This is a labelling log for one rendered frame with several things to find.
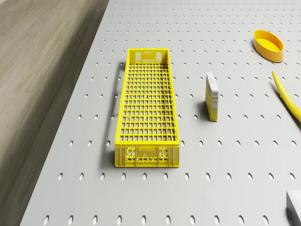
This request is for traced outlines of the yellow basket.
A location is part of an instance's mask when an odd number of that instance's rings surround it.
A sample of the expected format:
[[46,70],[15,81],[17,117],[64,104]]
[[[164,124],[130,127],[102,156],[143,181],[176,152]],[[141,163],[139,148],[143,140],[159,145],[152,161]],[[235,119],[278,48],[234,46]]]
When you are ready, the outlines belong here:
[[130,48],[115,135],[115,166],[178,168],[179,149],[170,51]]

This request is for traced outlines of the yellow and white flat-sided can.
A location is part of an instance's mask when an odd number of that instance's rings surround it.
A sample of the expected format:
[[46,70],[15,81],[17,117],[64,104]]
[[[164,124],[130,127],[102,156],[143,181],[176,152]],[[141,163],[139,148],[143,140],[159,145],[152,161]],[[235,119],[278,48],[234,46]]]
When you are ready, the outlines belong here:
[[211,72],[206,73],[206,106],[211,121],[217,121],[219,89]]

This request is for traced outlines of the yellow bowl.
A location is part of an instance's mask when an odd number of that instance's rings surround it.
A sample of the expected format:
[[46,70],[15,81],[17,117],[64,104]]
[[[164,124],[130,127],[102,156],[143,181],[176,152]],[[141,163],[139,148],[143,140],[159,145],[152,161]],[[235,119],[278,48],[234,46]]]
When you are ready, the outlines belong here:
[[284,59],[284,45],[274,34],[265,30],[255,30],[253,33],[253,46],[265,59],[280,63]]

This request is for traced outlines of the banana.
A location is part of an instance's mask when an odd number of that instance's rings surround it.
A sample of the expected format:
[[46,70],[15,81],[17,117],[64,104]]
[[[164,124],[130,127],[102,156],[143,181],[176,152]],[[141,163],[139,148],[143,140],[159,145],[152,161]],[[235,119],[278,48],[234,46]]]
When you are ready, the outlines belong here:
[[301,123],[301,110],[298,108],[298,106],[295,104],[293,99],[290,97],[288,92],[286,91],[283,83],[281,82],[279,76],[272,71],[272,77],[274,80],[274,83],[276,85],[276,88],[278,92],[281,95],[281,98],[283,99],[284,103],[288,107],[288,109],[291,111],[291,113],[294,115],[294,117]]

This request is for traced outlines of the grey cube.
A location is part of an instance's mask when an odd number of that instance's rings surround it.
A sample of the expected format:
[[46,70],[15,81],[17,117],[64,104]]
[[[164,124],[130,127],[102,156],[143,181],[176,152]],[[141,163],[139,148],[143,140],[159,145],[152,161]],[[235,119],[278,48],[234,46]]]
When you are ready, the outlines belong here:
[[291,226],[301,226],[301,190],[286,191],[286,215]]

